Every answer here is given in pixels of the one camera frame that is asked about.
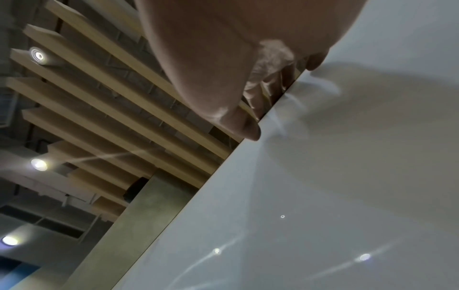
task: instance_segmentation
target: white tabletop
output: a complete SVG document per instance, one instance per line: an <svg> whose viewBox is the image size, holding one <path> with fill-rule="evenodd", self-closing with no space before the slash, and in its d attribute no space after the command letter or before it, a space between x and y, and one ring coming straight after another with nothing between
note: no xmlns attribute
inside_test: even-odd
<svg viewBox="0 0 459 290"><path fill-rule="evenodd" d="M459 289L458 12L370 0L114 289Z"/></svg>

